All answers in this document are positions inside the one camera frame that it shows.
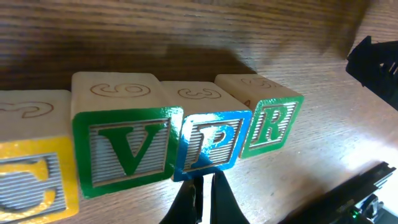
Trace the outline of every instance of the tabletop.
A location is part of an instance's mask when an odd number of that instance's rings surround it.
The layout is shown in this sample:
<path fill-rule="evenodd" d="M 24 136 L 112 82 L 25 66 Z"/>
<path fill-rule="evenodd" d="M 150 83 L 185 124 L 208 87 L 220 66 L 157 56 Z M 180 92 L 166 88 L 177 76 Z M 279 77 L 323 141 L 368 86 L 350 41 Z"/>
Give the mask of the tabletop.
<path fill-rule="evenodd" d="M 378 161 L 398 167 L 398 112 L 345 72 L 346 56 L 367 35 L 375 42 L 398 39 L 393 0 L 0 6 L 2 90 L 70 90 L 79 71 L 211 82 L 221 73 L 258 73 L 304 95 L 281 150 L 238 160 L 225 172 L 251 223 L 277 223 Z M 207 175 L 203 223 L 210 219 L 210 184 Z M 165 180 L 81 198 L 79 214 L 57 223 L 158 223 L 180 186 Z"/>

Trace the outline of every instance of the yellow block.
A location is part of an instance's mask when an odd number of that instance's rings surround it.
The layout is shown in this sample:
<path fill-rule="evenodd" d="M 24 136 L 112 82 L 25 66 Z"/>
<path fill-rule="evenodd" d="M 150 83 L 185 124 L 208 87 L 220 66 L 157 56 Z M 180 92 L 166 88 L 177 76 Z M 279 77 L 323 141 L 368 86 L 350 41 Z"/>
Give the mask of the yellow block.
<path fill-rule="evenodd" d="M 29 219 L 30 216 L 43 212 L 53 204 L 56 196 L 55 191 L 54 189 L 46 189 L 43 191 L 43 201 L 36 207 L 21 212 L 0 210 L 0 221 L 27 218 L 27 220 L 22 223 L 48 223 L 78 213 L 76 165 L 73 157 L 72 143 L 69 137 L 0 143 L 0 161 L 3 159 L 17 159 L 20 157 L 48 153 L 56 153 L 58 157 L 66 210 Z M 48 165 L 45 159 L 40 159 L 33 164 L 21 162 L 0 164 L 0 177 L 12 172 L 28 172 L 39 181 L 45 181 L 49 177 Z"/>

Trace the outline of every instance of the blue border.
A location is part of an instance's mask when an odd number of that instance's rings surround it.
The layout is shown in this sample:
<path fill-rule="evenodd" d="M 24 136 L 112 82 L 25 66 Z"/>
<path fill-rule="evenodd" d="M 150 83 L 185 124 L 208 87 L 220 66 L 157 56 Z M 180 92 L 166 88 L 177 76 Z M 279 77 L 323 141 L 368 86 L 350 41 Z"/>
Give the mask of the blue border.
<path fill-rule="evenodd" d="M 215 112 L 215 113 L 207 113 L 207 114 L 192 114 L 187 116 L 184 119 L 181 130 L 181 138 L 180 143 L 178 145 L 177 152 L 177 162 L 175 164 L 175 171 L 173 176 L 173 181 L 178 182 L 182 180 L 190 180 L 197 176 L 202 176 L 206 174 L 211 174 L 217 172 L 219 170 L 230 169 L 235 165 L 236 159 L 243 148 L 244 140 L 246 139 L 246 135 L 248 133 L 248 129 L 250 126 L 250 121 L 252 118 L 251 110 L 243 110 L 243 111 L 223 111 L 223 112 Z M 220 164 L 213 167 L 208 167 L 204 169 L 198 169 L 190 172 L 183 172 L 185 158 L 187 156 L 188 144 L 191 136 L 192 127 L 197 123 L 207 123 L 207 122 L 222 122 L 226 120 L 232 119 L 241 119 L 241 128 L 239 131 L 238 138 L 236 140 L 233 153 L 231 159 L 228 163 Z"/>

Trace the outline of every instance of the alphabet block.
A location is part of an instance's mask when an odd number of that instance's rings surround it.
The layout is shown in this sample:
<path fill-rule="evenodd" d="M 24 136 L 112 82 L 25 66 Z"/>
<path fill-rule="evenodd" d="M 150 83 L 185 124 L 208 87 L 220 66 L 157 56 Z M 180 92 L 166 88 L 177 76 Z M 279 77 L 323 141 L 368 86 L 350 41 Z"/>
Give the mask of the alphabet block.
<path fill-rule="evenodd" d="M 162 82 L 184 109 L 174 181 L 234 166 L 252 112 L 212 82 Z"/>
<path fill-rule="evenodd" d="M 260 75 L 217 75 L 215 83 L 253 111 L 240 158 L 285 144 L 304 101 L 302 95 Z"/>
<path fill-rule="evenodd" d="M 172 105 L 152 74 L 73 75 L 73 135 L 86 198 L 171 177 L 183 116 Z"/>
<path fill-rule="evenodd" d="M 0 223 L 78 213 L 70 92 L 0 91 Z"/>

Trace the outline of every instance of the wooden block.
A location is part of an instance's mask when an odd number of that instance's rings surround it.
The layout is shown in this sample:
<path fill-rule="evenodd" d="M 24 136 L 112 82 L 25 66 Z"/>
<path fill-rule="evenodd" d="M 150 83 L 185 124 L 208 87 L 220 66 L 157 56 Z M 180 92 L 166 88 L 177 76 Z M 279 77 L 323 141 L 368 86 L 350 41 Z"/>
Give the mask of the wooden block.
<path fill-rule="evenodd" d="M 86 198 L 171 177 L 183 116 L 172 105 L 152 74 L 73 75 L 73 135 Z"/>
<path fill-rule="evenodd" d="M 217 75 L 215 83 L 253 111 L 244 159 L 281 148 L 304 97 L 260 75 Z"/>
<path fill-rule="evenodd" d="M 184 109 L 174 181 L 234 166 L 252 112 L 212 82 L 162 82 Z"/>
<path fill-rule="evenodd" d="M 0 223 L 78 213 L 70 92 L 0 91 Z"/>

